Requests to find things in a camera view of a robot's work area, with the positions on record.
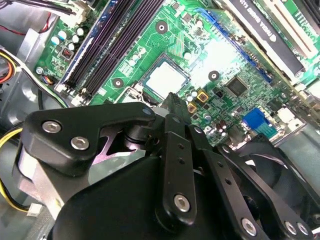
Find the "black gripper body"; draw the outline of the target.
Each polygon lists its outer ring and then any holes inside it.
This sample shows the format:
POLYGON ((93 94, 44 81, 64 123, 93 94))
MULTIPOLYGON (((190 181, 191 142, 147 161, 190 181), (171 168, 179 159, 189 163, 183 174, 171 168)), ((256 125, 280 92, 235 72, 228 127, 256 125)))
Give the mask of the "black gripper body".
POLYGON ((53 240, 232 240, 223 203, 214 183, 204 175, 176 173, 196 202, 188 212, 176 193, 162 189, 157 157, 145 157, 74 195, 60 211, 53 240))

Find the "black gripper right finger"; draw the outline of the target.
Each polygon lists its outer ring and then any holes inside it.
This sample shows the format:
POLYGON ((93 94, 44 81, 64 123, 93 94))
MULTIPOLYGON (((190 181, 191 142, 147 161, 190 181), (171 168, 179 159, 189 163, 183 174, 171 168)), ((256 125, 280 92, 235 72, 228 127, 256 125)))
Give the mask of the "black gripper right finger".
POLYGON ((219 192, 223 220, 227 220, 232 240, 311 240, 313 234, 304 220, 271 189, 254 170, 227 145, 213 151, 204 132, 196 125, 189 126, 192 151, 204 165, 205 176, 219 192), (262 201, 260 222, 252 215, 239 189, 236 173, 250 192, 262 201))

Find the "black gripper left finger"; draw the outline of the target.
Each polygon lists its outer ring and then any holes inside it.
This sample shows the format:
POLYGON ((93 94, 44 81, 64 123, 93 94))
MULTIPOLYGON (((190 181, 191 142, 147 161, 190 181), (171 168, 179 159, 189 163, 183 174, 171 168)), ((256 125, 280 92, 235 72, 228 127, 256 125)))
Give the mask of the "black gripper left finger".
POLYGON ((196 202, 191 124, 186 102, 170 93, 159 108, 141 102, 43 110, 31 113, 21 134, 20 171, 29 179, 55 223, 77 193, 143 158, 160 160, 162 190, 177 194, 180 210, 196 202))

